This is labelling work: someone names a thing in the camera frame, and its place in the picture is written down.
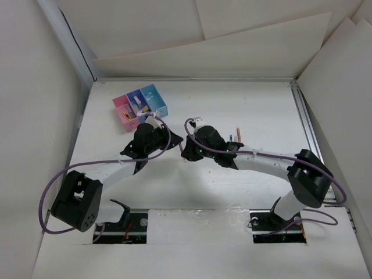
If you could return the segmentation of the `light blue pen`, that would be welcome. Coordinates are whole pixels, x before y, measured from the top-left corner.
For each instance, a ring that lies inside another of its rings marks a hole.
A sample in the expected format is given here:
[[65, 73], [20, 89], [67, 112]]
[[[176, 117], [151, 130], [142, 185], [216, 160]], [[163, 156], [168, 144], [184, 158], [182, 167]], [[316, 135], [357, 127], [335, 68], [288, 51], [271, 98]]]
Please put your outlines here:
[[129, 113], [129, 114], [132, 114], [132, 110], [131, 110], [131, 106], [130, 106], [130, 104], [127, 103], [127, 104], [125, 105], [125, 107], [126, 107], [126, 110], [128, 111], [128, 113]]

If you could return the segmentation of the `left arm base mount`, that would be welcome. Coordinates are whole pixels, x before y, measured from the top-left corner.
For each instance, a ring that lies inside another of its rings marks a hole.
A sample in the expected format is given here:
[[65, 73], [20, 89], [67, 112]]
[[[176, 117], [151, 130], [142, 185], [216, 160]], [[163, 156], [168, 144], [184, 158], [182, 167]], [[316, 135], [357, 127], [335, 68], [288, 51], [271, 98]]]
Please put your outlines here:
[[99, 209], [93, 244], [146, 244], [148, 210], [132, 210], [124, 203], [111, 199]]

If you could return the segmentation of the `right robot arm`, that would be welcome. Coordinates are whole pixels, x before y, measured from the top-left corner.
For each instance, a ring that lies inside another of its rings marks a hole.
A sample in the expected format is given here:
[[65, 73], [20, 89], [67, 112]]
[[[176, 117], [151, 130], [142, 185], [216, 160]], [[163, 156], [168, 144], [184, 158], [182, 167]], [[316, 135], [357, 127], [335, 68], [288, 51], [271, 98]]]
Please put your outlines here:
[[297, 213], [306, 208], [320, 208], [331, 185], [333, 175], [310, 150], [289, 156], [265, 153], [240, 142], [227, 142], [212, 126], [187, 122], [193, 132], [181, 156], [189, 162], [204, 158], [234, 170], [256, 171], [289, 182], [291, 190], [279, 197], [269, 213], [261, 219], [269, 234], [285, 230]]

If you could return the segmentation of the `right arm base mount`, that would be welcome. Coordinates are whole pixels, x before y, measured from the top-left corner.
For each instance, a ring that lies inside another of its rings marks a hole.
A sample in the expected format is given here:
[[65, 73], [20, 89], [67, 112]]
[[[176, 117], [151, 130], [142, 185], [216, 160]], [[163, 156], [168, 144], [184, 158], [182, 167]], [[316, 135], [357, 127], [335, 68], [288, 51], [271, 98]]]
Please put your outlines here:
[[274, 214], [275, 201], [270, 210], [253, 209], [249, 211], [250, 220], [246, 225], [252, 230], [254, 244], [284, 244], [307, 243], [302, 223], [293, 224], [294, 220], [301, 219], [298, 212], [289, 220], [284, 220]]

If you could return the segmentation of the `white sleeved eraser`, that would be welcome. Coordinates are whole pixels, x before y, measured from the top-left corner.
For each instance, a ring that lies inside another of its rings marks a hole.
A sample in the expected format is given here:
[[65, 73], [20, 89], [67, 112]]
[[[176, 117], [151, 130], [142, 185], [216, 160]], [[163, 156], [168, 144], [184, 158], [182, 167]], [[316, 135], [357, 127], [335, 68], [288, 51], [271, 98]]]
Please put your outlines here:
[[141, 100], [137, 96], [134, 96], [134, 100], [138, 106], [141, 106]]

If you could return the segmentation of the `yellow utility knife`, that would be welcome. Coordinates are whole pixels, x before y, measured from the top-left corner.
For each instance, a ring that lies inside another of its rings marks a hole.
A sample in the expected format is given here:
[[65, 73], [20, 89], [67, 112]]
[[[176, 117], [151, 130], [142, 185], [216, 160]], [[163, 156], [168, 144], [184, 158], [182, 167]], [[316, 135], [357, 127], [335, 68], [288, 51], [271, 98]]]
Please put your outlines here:
[[132, 120], [132, 117], [127, 112], [123, 112], [123, 115], [128, 121]]

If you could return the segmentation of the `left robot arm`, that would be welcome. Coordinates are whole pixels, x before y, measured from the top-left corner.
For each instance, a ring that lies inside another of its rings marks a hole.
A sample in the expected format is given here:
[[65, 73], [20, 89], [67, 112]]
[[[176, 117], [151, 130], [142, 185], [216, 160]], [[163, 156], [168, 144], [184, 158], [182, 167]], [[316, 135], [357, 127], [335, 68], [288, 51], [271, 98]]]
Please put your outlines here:
[[102, 193], [119, 181], [137, 174], [156, 151], [167, 151], [182, 143], [183, 138], [161, 124], [140, 124], [132, 141], [120, 152], [118, 160], [105, 163], [86, 173], [72, 170], [62, 182], [52, 205], [51, 215], [85, 232], [101, 223]]

